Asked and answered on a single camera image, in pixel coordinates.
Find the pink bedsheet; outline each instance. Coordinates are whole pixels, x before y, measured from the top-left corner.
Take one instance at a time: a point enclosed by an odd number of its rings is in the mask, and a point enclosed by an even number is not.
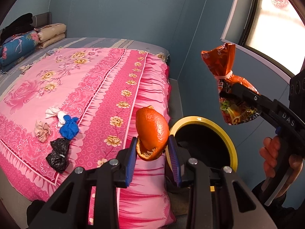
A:
[[[29,200],[47,200],[76,166],[99,167],[128,147],[137,136],[139,108],[153,105],[168,121],[166,72],[156,56],[119,48],[64,48],[42,59],[0,101],[0,166],[10,183]],[[61,137],[58,119],[45,119],[54,105],[80,119],[63,174],[45,160],[50,141]],[[51,127],[44,143],[34,136],[36,120]],[[118,190],[120,228],[155,229],[175,220],[164,163],[164,155],[152,162],[137,159],[130,187]],[[90,204],[93,223],[94,190]]]

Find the black clothing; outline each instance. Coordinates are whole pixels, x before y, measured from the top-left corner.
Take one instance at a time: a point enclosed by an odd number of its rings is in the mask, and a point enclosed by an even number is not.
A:
[[[262,192],[261,186],[263,182],[258,184],[252,192],[258,198]],[[273,200],[269,207],[264,206],[271,219],[274,221],[278,229],[303,229],[305,228],[305,201],[298,209],[282,207],[286,199],[286,193],[279,198]]]
[[[14,20],[9,26],[5,27],[0,36],[0,45],[2,45],[3,42],[10,36],[32,31],[34,29],[34,27],[31,25],[33,23],[32,16],[33,15],[31,13],[24,14]]]
[[[31,224],[36,214],[38,214],[44,204],[44,201],[34,200],[32,204],[28,206],[26,210],[26,221],[28,226]]]

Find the headboard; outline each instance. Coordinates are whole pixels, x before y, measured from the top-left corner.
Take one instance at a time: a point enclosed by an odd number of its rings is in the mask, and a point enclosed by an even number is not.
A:
[[[41,28],[46,25],[52,24],[52,15],[51,12],[46,12],[40,15],[33,15],[33,23],[31,24],[35,28]]]

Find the black sleeve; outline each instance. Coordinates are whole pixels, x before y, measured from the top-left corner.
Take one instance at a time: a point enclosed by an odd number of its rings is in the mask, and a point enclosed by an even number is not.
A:
[[[261,186],[263,182],[258,184],[253,190],[253,194],[258,198],[259,194],[262,192]],[[264,206],[278,229],[301,229],[305,226],[305,201],[301,206],[295,210],[294,208],[284,208],[282,207],[285,199],[286,193],[281,197],[276,198],[270,204],[270,206]]]

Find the black trash bag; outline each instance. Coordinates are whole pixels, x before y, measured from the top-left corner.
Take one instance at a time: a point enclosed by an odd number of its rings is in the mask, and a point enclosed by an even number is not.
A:
[[[45,158],[49,165],[62,174],[69,165],[68,152],[69,152],[70,140],[66,138],[58,138],[51,141],[53,148],[52,152]]]

